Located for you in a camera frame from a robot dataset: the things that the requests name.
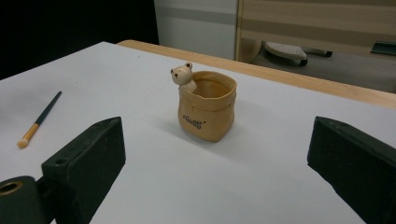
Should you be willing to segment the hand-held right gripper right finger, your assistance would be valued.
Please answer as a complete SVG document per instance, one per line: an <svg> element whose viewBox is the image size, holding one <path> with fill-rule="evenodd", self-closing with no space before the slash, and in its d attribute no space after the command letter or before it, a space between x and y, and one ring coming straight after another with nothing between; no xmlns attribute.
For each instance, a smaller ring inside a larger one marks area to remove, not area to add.
<svg viewBox="0 0 396 224"><path fill-rule="evenodd" d="M307 163L366 224L396 224L396 148L317 117Z"/></svg>

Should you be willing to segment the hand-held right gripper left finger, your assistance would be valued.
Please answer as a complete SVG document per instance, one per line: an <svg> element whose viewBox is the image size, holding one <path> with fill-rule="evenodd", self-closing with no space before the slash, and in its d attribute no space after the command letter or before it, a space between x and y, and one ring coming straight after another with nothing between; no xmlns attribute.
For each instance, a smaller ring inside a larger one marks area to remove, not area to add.
<svg viewBox="0 0 396 224"><path fill-rule="evenodd" d="M89 224L125 162L120 117L94 123L43 162L57 224Z"/></svg>

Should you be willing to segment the makeup brush with dark handle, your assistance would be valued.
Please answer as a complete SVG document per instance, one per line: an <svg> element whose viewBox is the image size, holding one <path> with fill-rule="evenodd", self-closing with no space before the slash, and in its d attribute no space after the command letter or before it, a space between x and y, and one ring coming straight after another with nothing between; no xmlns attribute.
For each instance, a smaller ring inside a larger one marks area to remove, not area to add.
<svg viewBox="0 0 396 224"><path fill-rule="evenodd" d="M58 91L53 99L49 102L46 108L42 111L42 113L35 120L33 125L29 128L26 134L22 137L22 139L17 143L18 148L26 148L29 145L30 140L34 136L35 132L38 130L42 122L45 120L47 115L50 113L51 109L54 107L60 96L62 95L61 91Z"/></svg>

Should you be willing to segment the tan bag-shaped holder with bear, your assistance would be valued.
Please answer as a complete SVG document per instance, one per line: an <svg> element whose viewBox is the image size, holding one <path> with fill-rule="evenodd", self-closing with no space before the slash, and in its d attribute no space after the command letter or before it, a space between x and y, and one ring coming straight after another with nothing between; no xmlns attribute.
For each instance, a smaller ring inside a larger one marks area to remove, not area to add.
<svg viewBox="0 0 396 224"><path fill-rule="evenodd" d="M237 83L214 71L192 71L192 63L171 69L178 85L177 117L188 133L218 142L232 127Z"/></svg>

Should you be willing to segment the white chair base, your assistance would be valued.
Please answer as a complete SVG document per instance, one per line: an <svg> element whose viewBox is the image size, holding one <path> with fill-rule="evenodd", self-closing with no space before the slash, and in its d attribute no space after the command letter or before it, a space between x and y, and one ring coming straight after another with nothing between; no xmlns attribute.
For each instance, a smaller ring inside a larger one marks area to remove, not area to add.
<svg viewBox="0 0 396 224"><path fill-rule="evenodd" d="M301 47L286 45L286 44L279 44L274 42L265 42L264 48L270 54L275 56L299 61L300 66L306 66L308 64L308 58L306 53Z"/></svg>

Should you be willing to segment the wooden cabinet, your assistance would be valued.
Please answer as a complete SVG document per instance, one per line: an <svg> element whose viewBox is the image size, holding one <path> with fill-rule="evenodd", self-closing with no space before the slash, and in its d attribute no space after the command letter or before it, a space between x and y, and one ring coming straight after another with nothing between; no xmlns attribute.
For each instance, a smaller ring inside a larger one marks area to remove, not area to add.
<svg viewBox="0 0 396 224"><path fill-rule="evenodd" d="M262 41L396 61L396 0L238 0L235 59Z"/></svg>

